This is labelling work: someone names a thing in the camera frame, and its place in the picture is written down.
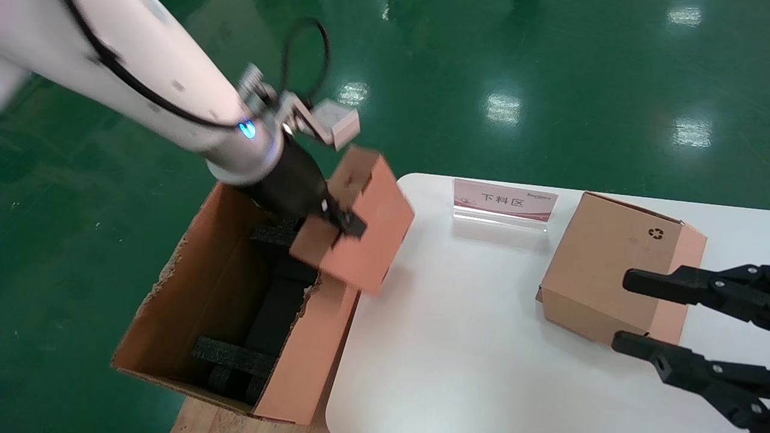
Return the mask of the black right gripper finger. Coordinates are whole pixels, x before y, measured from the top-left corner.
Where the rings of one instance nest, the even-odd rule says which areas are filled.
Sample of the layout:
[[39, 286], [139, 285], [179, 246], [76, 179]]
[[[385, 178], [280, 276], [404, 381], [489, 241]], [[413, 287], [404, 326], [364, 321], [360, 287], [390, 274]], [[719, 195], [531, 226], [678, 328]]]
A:
[[618, 331], [614, 351], [654, 367], [661, 381], [704, 398], [735, 428], [768, 432], [769, 372], [763, 366], [709, 361], [687, 348]]
[[765, 331], [769, 329], [768, 265], [745, 264], [725, 271], [682, 265], [668, 275], [628, 269], [623, 288], [677, 304], [701, 304]]

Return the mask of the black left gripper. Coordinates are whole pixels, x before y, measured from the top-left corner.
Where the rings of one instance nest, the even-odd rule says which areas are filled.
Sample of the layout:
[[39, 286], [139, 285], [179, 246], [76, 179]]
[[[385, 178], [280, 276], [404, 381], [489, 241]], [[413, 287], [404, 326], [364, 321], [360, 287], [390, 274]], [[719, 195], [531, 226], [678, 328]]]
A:
[[259, 206], [293, 217], [318, 215], [345, 236], [360, 239], [368, 229], [352, 209], [332, 203], [327, 181], [316, 161], [294, 139], [285, 139], [277, 164], [261, 181], [238, 190]]

